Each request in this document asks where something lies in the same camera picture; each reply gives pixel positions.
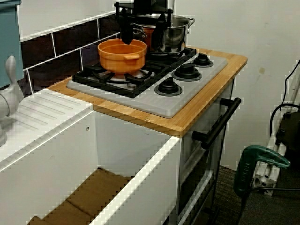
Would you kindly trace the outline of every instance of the white wall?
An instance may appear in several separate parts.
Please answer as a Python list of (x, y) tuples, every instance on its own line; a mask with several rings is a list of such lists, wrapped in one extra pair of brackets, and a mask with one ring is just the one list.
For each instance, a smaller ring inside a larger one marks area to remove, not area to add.
[(188, 45), (248, 57), (233, 91), (243, 103), (229, 123), (221, 161), (236, 170), (245, 147), (266, 146), (270, 114), (300, 58), (299, 1), (177, 0), (176, 13), (196, 19)]
[(18, 7), (21, 39), (113, 11), (113, 0), (23, 0)]

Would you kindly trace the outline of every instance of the oven handle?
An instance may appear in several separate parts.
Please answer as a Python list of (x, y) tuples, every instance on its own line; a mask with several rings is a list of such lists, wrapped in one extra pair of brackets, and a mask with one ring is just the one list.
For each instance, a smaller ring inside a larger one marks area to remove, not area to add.
[(216, 121), (216, 123), (212, 126), (211, 130), (207, 133), (201, 133), (198, 131), (193, 131), (192, 133), (192, 139), (196, 141), (202, 142), (201, 147), (204, 150), (207, 150), (210, 148), (210, 146), (215, 141), (216, 137), (220, 134), (220, 132), (223, 130), (235, 110), (239, 107), (242, 100), (240, 98), (235, 98), (234, 100), (222, 98), (220, 100), (220, 105), (227, 106), (227, 111), (224, 115), (221, 115), (219, 119)]

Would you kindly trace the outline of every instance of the green power tool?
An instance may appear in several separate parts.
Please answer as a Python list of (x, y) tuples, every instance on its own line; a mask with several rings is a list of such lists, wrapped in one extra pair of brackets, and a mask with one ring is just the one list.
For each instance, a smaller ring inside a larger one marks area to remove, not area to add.
[(262, 161), (280, 169), (288, 168), (290, 162), (277, 152), (260, 145), (251, 145), (244, 149), (235, 177), (233, 189), (237, 196), (243, 198), (250, 191), (256, 163)]

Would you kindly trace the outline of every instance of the gray faucet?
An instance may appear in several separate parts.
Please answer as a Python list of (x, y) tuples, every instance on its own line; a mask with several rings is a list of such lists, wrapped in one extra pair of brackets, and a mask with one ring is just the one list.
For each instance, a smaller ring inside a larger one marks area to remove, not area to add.
[[(23, 100), (23, 92), (17, 82), (15, 76), (15, 57), (10, 56), (5, 63), (5, 70), (10, 79), (10, 86), (5, 90), (0, 91), (0, 119), (5, 116), (10, 116), (18, 109), (19, 103)], [(7, 135), (2, 130), (0, 124), (0, 147), (7, 140)]]

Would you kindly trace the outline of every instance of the toy stove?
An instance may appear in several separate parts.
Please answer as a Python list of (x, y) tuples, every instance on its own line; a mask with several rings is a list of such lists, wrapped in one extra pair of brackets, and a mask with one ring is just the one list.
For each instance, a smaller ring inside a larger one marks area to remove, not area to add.
[(197, 54), (147, 55), (145, 66), (117, 75), (99, 64), (73, 75), (67, 87), (111, 102), (171, 118), (225, 66), (225, 58)]

